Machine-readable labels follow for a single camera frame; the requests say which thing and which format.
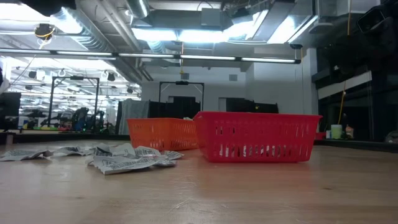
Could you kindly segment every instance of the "orange plastic basket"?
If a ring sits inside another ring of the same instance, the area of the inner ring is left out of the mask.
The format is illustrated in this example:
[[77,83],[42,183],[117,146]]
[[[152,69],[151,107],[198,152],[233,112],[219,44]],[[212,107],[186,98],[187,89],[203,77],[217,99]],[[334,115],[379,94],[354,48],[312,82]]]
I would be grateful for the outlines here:
[[131,144],[158,150],[196,149],[197,135],[193,121],[176,118],[127,119]]

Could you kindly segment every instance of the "red basket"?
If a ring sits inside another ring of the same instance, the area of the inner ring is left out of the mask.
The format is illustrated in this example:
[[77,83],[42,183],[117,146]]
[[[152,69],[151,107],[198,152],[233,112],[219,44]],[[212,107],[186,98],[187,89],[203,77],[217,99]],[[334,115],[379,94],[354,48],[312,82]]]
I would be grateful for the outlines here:
[[321,116],[199,112],[200,150],[210,162],[308,161]]
[[195,123],[176,118],[127,119],[133,147],[146,146],[158,150],[196,149]]

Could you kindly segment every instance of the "wooden table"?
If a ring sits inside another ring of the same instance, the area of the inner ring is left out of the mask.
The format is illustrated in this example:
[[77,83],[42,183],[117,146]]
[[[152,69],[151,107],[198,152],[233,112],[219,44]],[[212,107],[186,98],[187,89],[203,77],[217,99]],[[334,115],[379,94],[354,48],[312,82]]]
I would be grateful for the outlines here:
[[[14,148],[76,144],[95,142]],[[210,164],[184,153],[174,168],[108,176],[84,157],[0,162],[0,223],[398,222],[398,154],[315,147],[297,164]]]

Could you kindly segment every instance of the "table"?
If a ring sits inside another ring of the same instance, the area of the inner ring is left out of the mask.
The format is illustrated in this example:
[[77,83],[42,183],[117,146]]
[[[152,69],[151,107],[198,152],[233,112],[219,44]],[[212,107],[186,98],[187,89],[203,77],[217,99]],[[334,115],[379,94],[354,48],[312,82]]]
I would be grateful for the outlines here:
[[0,162],[0,223],[398,222],[397,154],[315,146],[309,162],[211,164],[184,153],[174,168],[107,176],[77,156]]

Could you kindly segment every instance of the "plastic basket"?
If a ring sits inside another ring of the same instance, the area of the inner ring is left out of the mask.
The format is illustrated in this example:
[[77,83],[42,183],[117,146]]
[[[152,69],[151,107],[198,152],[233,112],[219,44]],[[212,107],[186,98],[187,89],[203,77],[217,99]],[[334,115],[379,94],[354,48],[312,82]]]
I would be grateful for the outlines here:
[[300,162],[310,159],[321,116],[199,112],[199,148],[210,162]]
[[131,144],[158,150],[196,149],[195,123],[176,118],[127,119]]

